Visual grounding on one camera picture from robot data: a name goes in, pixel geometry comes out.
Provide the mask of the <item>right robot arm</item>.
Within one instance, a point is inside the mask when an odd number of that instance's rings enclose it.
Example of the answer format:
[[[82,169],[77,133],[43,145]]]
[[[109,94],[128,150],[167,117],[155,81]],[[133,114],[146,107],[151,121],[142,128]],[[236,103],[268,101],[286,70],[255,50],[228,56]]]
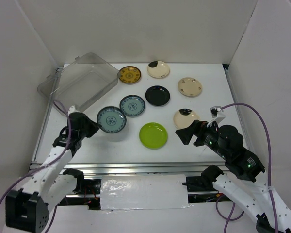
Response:
[[[291,210],[275,189],[268,186],[268,174],[260,159],[243,146],[243,136],[231,125],[207,126],[195,120],[189,127],[176,130],[184,145],[196,136],[195,146],[207,146],[225,161],[225,166],[248,189],[246,193],[221,169],[209,166],[201,174],[206,190],[217,190],[239,206],[255,223],[259,233],[291,232]]]

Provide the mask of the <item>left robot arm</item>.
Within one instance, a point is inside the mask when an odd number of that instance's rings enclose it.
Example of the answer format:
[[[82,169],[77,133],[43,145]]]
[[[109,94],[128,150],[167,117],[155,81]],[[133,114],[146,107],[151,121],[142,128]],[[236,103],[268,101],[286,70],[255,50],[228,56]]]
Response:
[[[86,114],[70,113],[43,164],[29,173],[29,180],[5,197],[5,222],[9,228],[41,233],[51,211],[70,192],[82,193],[86,188],[84,173],[65,166],[81,148],[85,138],[98,132],[100,125]]]

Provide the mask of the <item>lime green plate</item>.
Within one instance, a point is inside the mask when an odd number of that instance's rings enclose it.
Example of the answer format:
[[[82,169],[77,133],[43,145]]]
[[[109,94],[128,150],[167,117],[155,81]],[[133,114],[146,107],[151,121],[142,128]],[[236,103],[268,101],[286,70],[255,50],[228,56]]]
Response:
[[[168,133],[161,124],[150,122],[139,130],[139,139],[143,146],[149,149],[159,149],[167,142]]]

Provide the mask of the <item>blue white patterned plate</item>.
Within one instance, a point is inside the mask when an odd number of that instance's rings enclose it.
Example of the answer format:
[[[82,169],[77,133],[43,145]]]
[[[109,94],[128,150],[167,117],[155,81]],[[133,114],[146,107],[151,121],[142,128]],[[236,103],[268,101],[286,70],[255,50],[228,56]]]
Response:
[[[138,95],[127,95],[120,101],[119,108],[127,117],[137,117],[143,113],[146,104]]]

